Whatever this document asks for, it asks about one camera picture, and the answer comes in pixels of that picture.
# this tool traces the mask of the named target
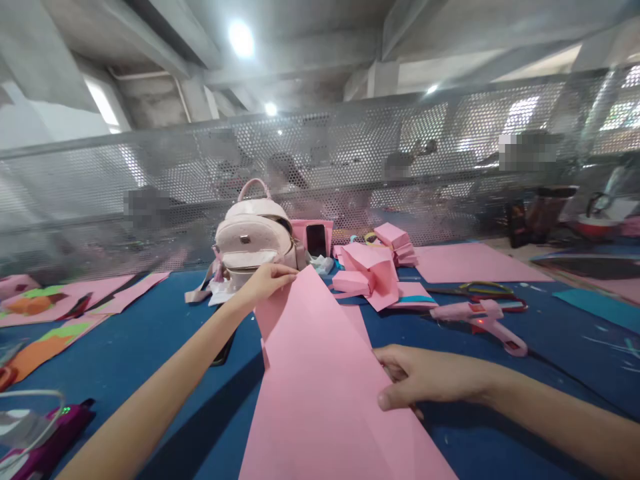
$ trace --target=pink glue gun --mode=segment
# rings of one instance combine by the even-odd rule
[[[442,321],[464,321],[489,332],[505,346],[508,354],[526,357],[528,348],[522,339],[506,328],[498,319],[503,318],[502,308],[495,300],[480,300],[480,303],[454,303],[431,310],[432,318]]]

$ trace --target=backpack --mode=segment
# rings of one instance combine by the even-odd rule
[[[253,183],[263,186],[267,198],[243,200]],[[218,225],[213,251],[216,260],[200,287],[186,292],[187,303],[209,296],[206,289],[209,280],[213,277],[215,281],[222,281],[225,269],[229,272],[232,286],[238,289],[264,263],[282,263],[298,270],[307,265],[304,246],[293,238],[289,217],[272,200],[269,189],[260,179],[249,180],[240,191],[238,202]]]

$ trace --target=light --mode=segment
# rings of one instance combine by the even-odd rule
[[[268,116],[274,117],[278,114],[278,107],[273,102],[265,103],[265,112]]]
[[[249,58],[253,56],[253,35],[246,23],[234,21],[229,27],[229,40],[238,57]]]

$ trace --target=person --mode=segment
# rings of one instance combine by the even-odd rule
[[[258,268],[116,410],[57,478],[134,478],[242,319],[296,273],[283,265]],[[384,411],[418,401],[480,403],[608,478],[640,478],[640,425],[630,420],[486,361],[399,345],[373,353],[394,382],[379,395]]]

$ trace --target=metal mesh panel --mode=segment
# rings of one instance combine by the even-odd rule
[[[589,157],[590,175],[585,148],[637,148],[640,95],[623,74],[615,85],[607,72],[554,76],[3,152],[0,274],[52,283],[204,268],[217,224],[253,177],[291,218],[333,220],[334,243],[384,221],[415,245],[495,235],[504,202],[542,183],[602,188],[616,162]],[[617,125],[609,110],[620,103]],[[500,135],[523,131],[561,134],[553,168],[498,168]]]

